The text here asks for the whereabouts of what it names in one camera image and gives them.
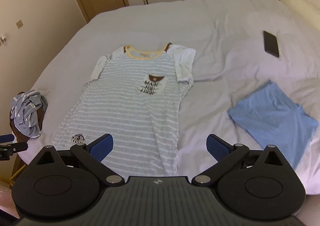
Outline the striped grey t-shirt yellow collar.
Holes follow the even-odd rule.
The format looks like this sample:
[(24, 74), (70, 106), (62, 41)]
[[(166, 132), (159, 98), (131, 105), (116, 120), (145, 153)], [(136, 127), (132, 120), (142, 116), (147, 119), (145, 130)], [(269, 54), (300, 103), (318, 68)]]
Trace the striped grey t-shirt yellow collar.
[(161, 51), (117, 49), (96, 66), (52, 144), (65, 150), (81, 135), (104, 134), (113, 149), (103, 164), (121, 175), (176, 176), (180, 104), (193, 86), (196, 51), (167, 44)]

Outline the crumpled grey striped garment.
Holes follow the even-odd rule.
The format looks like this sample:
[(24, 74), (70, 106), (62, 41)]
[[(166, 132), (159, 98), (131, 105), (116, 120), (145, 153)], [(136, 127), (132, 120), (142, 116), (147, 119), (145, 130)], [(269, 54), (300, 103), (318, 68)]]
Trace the crumpled grey striped garment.
[(48, 102), (39, 91), (22, 92), (11, 100), (10, 119), (21, 134), (38, 138), (47, 107)]

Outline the folded blue garment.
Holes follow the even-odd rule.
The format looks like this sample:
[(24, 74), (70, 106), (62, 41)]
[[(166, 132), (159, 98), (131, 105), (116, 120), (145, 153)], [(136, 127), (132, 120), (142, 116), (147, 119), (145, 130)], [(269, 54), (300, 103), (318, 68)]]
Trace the folded blue garment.
[(319, 122), (272, 81), (228, 110), (230, 118), (261, 147), (276, 145), (291, 167), (298, 167)]

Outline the black smartphone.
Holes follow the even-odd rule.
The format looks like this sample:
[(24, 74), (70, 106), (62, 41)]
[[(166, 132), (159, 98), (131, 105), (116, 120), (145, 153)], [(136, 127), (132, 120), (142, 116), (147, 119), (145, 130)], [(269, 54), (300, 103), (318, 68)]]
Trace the black smartphone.
[(265, 51), (272, 56), (279, 58), (279, 48), (276, 36), (267, 31), (263, 31), (263, 38)]

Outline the cream pillow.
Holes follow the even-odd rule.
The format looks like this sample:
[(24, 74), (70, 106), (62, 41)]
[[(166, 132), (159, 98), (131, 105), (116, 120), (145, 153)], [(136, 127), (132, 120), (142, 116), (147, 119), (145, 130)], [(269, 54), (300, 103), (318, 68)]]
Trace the cream pillow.
[(305, 0), (280, 0), (292, 12), (299, 15), (301, 19), (311, 24), (314, 28), (319, 30), (320, 14), (319, 10), (306, 2)]

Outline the wall switch plate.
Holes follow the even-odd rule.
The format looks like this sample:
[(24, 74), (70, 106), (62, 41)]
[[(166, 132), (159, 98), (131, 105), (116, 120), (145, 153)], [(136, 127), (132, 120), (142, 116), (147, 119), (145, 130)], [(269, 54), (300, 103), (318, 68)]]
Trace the wall switch plate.
[(21, 20), (19, 20), (17, 23), (16, 23), (16, 27), (18, 29), (20, 29), (21, 27), (23, 27), (23, 22)]

